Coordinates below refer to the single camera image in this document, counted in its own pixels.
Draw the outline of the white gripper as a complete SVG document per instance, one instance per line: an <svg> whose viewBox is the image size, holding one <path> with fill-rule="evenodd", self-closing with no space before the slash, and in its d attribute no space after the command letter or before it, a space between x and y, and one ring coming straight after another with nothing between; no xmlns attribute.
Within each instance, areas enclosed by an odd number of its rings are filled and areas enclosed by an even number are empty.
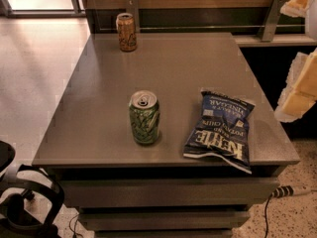
<svg viewBox="0 0 317 238"><path fill-rule="evenodd" d="M317 0L289 0L280 8L280 13L293 18L305 17L306 36L317 40ZM309 55L298 53L292 61L274 116L283 123L294 122L316 101L317 49Z"/></svg>

